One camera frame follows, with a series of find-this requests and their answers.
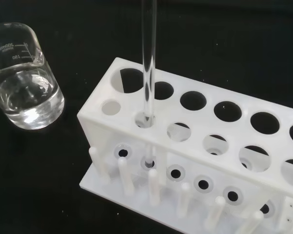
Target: glass beaker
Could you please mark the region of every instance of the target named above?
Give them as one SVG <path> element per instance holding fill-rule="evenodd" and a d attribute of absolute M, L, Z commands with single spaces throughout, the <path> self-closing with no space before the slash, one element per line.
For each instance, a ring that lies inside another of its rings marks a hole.
<path fill-rule="evenodd" d="M 64 108 L 37 36 L 25 24 L 0 24 L 0 108 L 15 125 L 28 130 L 49 125 Z"/>

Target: black background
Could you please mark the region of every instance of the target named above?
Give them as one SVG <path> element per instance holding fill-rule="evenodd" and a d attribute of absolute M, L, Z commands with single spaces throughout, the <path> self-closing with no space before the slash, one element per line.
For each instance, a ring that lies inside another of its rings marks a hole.
<path fill-rule="evenodd" d="M 77 112 L 116 57 L 142 62 L 140 7 L 0 0 L 0 22 L 33 28 L 65 97 L 40 131 L 0 110 L 0 234 L 175 233 L 79 187 L 91 161 Z M 156 67 L 293 108 L 293 0 L 159 0 Z"/>

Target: beaker measurement marking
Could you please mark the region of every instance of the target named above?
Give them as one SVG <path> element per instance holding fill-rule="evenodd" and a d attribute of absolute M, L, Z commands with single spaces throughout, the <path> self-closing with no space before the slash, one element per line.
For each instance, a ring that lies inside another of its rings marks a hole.
<path fill-rule="evenodd" d="M 19 55 L 15 55 L 15 56 L 12 56 L 12 59 L 15 60 L 15 59 L 20 59 L 21 57 Z"/>
<path fill-rule="evenodd" d="M 26 48 L 26 52 L 30 55 L 30 57 L 26 57 L 26 58 L 31 58 L 31 59 L 34 61 L 33 56 L 32 56 L 31 53 L 29 52 L 28 44 L 24 42 L 24 46 L 25 46 L 25 48 Z"/>
<path fill-rule="evenodd" d="M 24 44 L 15 45 L 15 46 L 25 46 L 25 47 L 27 47 L 27 46 L 28 46 L 28 44 L 24 42 Z"/>
<path fill-rule="evenodd" d="M 8 43 L 8 44 L 5 44 L 3 46 L 0 46 L 0 51 L 4 50 L 4 49 L 7 49 L 7 48 L 10 48 L 10 47 L 14 47 L 13 43 Z"/>

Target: water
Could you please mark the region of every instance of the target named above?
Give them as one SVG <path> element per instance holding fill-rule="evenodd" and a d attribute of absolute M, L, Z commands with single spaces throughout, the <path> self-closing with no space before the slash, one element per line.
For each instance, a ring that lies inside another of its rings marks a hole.
<path fill-rule="evenodd" d="M 24 129 L 40 129 L 62 113 L 62 92 L 47 69 L 32 68 L 6 77 L 0 83 L 0 107 L 8 118 Z"/>

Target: test tube rack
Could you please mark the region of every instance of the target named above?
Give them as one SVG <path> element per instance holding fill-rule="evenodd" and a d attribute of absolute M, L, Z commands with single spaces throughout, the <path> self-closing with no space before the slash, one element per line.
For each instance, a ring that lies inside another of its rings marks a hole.
<path fill-rule="evenodd" d="M 79 111 L 80 187 L 186 234 L 293 234 L 293 109 L 156 70 L 143 128 L 142 69 L 116 58 Z"/>

